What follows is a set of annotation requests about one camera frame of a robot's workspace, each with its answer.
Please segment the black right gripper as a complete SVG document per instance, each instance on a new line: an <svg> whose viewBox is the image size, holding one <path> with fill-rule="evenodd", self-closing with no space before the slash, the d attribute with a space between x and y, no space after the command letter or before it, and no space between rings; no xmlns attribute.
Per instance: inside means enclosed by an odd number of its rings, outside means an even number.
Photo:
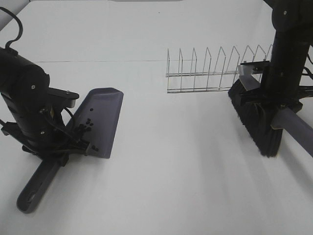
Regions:
<svg viewBox="0 0 313 235"><path fill-rule="evenodd" d="M300 86L303 66L265 67L260 90L239 93L239 105L259 103L263 110L294 107L300 99L313 97L313 86Z"/></svg>

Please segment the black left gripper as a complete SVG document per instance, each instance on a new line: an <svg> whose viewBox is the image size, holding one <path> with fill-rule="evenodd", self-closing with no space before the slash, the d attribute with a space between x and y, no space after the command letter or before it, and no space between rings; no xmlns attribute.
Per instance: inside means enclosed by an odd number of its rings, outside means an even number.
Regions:
<svg viewBox="0 0 313 235"><path fill-rule="evenodd" d="M73 121L70 106L43 106L34 113L29 113L15 105L7 106L15 122L1 121L1 131L22 144L23 151L41 159L57 158L59 166L64 167L69 154L87 155L90 142L73 141L73 123L66 127L61 112L66 110Z"/></svg>

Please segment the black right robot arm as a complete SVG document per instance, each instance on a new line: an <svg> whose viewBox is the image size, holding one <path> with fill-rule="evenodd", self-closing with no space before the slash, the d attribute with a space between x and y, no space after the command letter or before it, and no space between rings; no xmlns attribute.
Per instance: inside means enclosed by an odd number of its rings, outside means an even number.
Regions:
<svg viewBox="0 0 313 235"><path fill-rule="evenodd" d="M243 63L253 74L262 74L257 88L235 96L239 105L291 105L312 97L312 86L301 86L306 60L313 44L311 0L268 0L275 29L269 61Z"/></svg>

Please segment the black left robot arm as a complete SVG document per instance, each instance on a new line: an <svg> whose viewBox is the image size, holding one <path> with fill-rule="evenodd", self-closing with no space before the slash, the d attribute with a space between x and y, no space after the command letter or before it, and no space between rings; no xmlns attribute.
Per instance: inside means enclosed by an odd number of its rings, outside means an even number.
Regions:
<svg viewBox="0 0 313 235"><path fill-rule="evenodd" d="M86 155L89 128L75 117L65 125L61 112L75 106L78 93L51 88L50 77L38 65L12 49L0 50L0 95L15 122L3 122L2 132L22 144L23 151L42 160Z"/></svg>

